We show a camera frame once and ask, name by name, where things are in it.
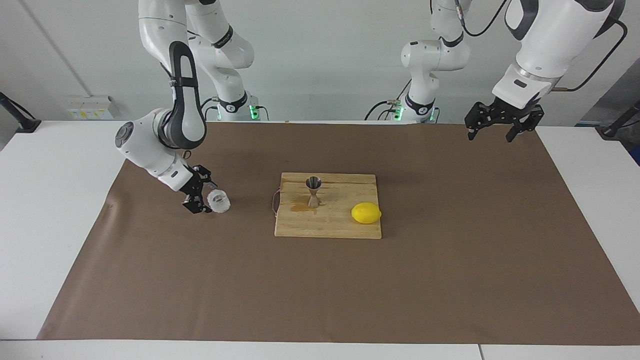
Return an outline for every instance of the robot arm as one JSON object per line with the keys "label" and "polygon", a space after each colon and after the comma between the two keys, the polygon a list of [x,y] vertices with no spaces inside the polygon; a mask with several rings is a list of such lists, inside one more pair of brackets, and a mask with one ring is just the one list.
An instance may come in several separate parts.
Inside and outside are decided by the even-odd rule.
{"label": "robot arm", "polygon": [[257,99],[244,89],[236,71],[253,64],[253,47],[228,23],[220,1],[208,5],[195,1],[187,5],[187,15],[198,33],[189,39],[189,46],[196,64],[216,87],[220,120],[255,120],[251,107]]}
{"label": "robot arm", "polygon": [[224,17],[219,0],[140,0],[140,37],[145,49],[158,61],[170,78],[172,109],[156,109],[134,122],[124,124],[116,134],[118,150],[137,166],[158,178],[173,191],[184,192],[183,205],[193,213],[211,212],[204,204],[202,188],[215,188],[211,173],[201,165],[189,167],[174,150],[194,149],[207,134],[198,93],[196,59],[188,45],[187,16],[203,34],[201,45],[214,49],[196,53],[215,76],[221,101],[246,97],[237,73],[218,67],[242,68],[253,62],[253,49],[234,34]]}
{"label": "robot arm", "polygon": [[544,116],[538,102],[606,27],[613,6],[614,0],[512,0],[505,20],[522,47],[493,88],[494,102],[477,102],[465,117],[469,140],[493,124],[513,125],[506,136],[509,142],[533,131]]}
{"label": "robot arm", "polygon": [[[461,0],[460,5],[466,13],[471,0]],[[434,1],[431,27],[440,35],[438,40],[413,41],[402,51],[402,63],[412,79],[409,92],[401,99],[402,120],[427,121],[440,88],[433,72],[460,70],[469,61],[470,49],[464,40],[455,0]]]}

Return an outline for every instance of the cable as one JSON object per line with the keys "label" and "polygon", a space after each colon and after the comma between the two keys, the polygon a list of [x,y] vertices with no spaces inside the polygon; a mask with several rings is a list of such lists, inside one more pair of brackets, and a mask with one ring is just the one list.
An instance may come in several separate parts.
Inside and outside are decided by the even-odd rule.
{"label": "cable", "polygon": [[384,100],[384,101],[380,101],[378,104],[375,104],[375,105],[371,108],[371,110],[369,110],[369,112],[367,113],[367,116],[365,116],[365,117],[364,117],[364,120],[365,120],[365,121],[369,120],[369,115],[371,115],[371,113],[372,113],[372,112],[373,112],[373,111],[374,111],[378,106],[382,106],[382,105],[384,105],[384,104],[386,104],[386,103],[388,103],[388,101],[387,101],[387,100]]}
{"label": "cable", "polygon": [[269,110],[267,108],[265,108],[264,106],[256,106],[256,109],[264,109],[264,111],[267,113],[267,121],[271,121],[271,119],[269,119]]}
{"label": "cable", "polygon": [[214,97],[210,97],[210,98],[208,98],[207,100],[205,100],[205,101],[200,105],[200,110],[204,109],[204,106],[205,106],[208,102],[210,102],[210,101],[216,101],[216,99],[217,99],[217,98],[218,98],[217,96],[214,96]]}
{"label": "cable", "polygon": [[483,35],[484,33],[487,32],[487,30],[489,30],[491,28],[491,26],[493,25],[493,23],[495,22],[495,19],[498,18],[498,15],[500,15],[500,12],[502,11],[502,8],[504,7],[504,5],[507,5],[507,2],[509,0],[503,0],[502,4],[500,5],[500,7],[498,8],[498,11],[495,12],[495,15],[493,16],[493,18],[491,19],[491,21],[489,22],[489,25],[487,25],[484,30],[480,31],[477,34],[473,34],[471,33],[468,29],[467,29],[467,23],[465,22],[465,16],[464,13],[462,12],[462,6],[460,6],[460,0],[455,0],[456,2],[456,8],[458,10],[458,18],[460,19],[460,24],[462,24],[462,28],[465,30],[465,32],[467,33],[467,35],[469,35],[470,37],[479,37],[481,35]]}
{"label": "cable", "polygon": [[164,67],[163,63],[160,63],[160,67],[162,67],[162,69],[164,70],[164,72],[166,72],[166,75],[170,78],[172,77],[171,72],[169,70],[167,70],[166,67]]}
{"label": "cable", "polygon": [[7,100],[9,100],[10,103],[12,103],[16,108],[22,110],[25,114],[29,115],[33,120],[35,120],[36,118],[24,107],[22,107],[22,105],[18,104],[17,102],[11,100],[11,98],[9,98],[7,95],[4,96]]}
{"label": "cable", "polygon": [[615,52],[615,50],[617,50],[617,48],[620,46],[620,44],[622,44],[622,42],[625,41],[625,38],[627,37],[627,34],[629,33],[629,29],[627,28],[627,25],[625,25],[624,22],[622,22],[622,21],[620,21],[618,19],[613,19],[613,18],[610,18],[610,19],[612,19],[622,29],[622,36],[620,36],[620,39],[618,40],[618,42],[616,42],[616,45],[614,45],[611,48],[609,53],[604,57],[604,59],[602,59],[602,61],[598,64],[596,69],[591,73],[591,75],[589,75],[588,78],[586,78],[582,82],[582,84],[576,86],[575,88],[553,88],[553,89],[551,89],[551,91],[553,91],[553,92],[576,92],[576,91],[580,90],[584,85],[586,85],[591,80],[591,78],[593,78],[593,76],[600,70],[602,65],[604,65],[605,62],[607,62],[607,60],[611,57],[613,52]]}
{"label": "cable", "polygon": [[[411,84],[411,79],[409,79],[409,81],[406,82],[406,85],[404,86],[404,88],[402,89],[402,91],[400,91],[400,94],[398,94],[398,96],[396,96],[396,100],[400,100],[400,96],[402,96],[402,94],[404,93],[404,91],[406,90],[406,88],[409,87],[409,84]],[[394,106],[391,105],[389,106],[389,110],[393,110]],[[389,114],[391,112],[387,113],[387,115],[385,115],[385,121],[387,121],[387,118],[389,117]]]}
{"label": "cable", "polygon": [[[273,213],[277,217],[278,216],[278,209],[276,208],[276,196],[277,197],[280,196],[280,188],[278,188],[278,190],[276,190],[276,192],[273,194],[273,197],[271,198],[271,209],[273,210]],[[280,199],[278,199],[278,208],[279,207],[280,207]]]}
{"label": "cable", "polygon": [[389,116],[390,113],[394,113],[396,112],[395,110],[385,110],[383,112],[380,113],[380,115],[378,115],[378,121],[380,121],[380,118],[382,118],[382,114],[387,113],[387,116]]}
{"label": "cable", "polygon": [[623,127],[629,127],[629,126],[636,125],[636,124],[637,124],[637,123],[639,123],[639,122],[640,122],[640,120],[636,120],[636,121],[632,122],[631,124],[627,124],[627,125],[624,125],[624,126],[620,126],[620,129],[622,129]]}
{"label": "cable", "polygon": [[210,106],[210,107],[208,107],[208,108],[204,111],[204,120],[205,120],[205,121],[207,121],[207,113],[208,113],[208,112],[209,112],[209,110],[211,110],[211,109],[216,109],[216,110],[217,110],[217,109],[218,109],[218,107],[217,107],[217,106]]}

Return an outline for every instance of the yellow lemon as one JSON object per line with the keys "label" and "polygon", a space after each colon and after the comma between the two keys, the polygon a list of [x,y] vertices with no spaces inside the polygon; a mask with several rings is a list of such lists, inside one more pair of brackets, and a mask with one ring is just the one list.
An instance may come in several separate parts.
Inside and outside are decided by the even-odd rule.
{"label": "yellow lemon", "polygon": [[351,216],[361,224],[373,224],[380,219],[382,213],[373,202],[361,202],[351,209]]}

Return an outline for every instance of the green indicator light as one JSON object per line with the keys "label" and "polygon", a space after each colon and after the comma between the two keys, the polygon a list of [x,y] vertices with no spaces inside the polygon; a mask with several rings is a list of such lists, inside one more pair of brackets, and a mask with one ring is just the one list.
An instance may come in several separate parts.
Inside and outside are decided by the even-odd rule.
{"label": "green indicator light", "polygon": [[431,110],[431,117],[429,118],[429,123],[437,124],[439,116],[440,116],[440,108],[433,108]]}
{"label": "green indicator light", "polygon": [[253,105],[249,105],[249,110],[251,111],[251,119],[255,120],[257,119],[260,115],[258,114],[257,111],[255,111],[255,106]]}
{"label": "green indicator light", "polygon": [[402,119],[402,114],[404,113],[404,107],[400,106],[396,109],[396,114],[394,115],[394,119],[400,121]]}

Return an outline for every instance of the table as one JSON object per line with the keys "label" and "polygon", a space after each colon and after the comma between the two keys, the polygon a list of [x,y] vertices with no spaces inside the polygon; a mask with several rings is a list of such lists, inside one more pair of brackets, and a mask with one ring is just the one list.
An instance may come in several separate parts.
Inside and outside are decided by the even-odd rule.
{"label": "table", "polygon": [[[121,122],[45,122],[0,152],[0,338],[33,339],[51,308],[124,161],[113,145]],[[636,307],[640,308],[640,168],[590,128],[538,134]],[[269,344],[188,341],[3,341],[0,354],[237,354],[245,358],[433,358],[500,360],[640,358],[640,347]]]}

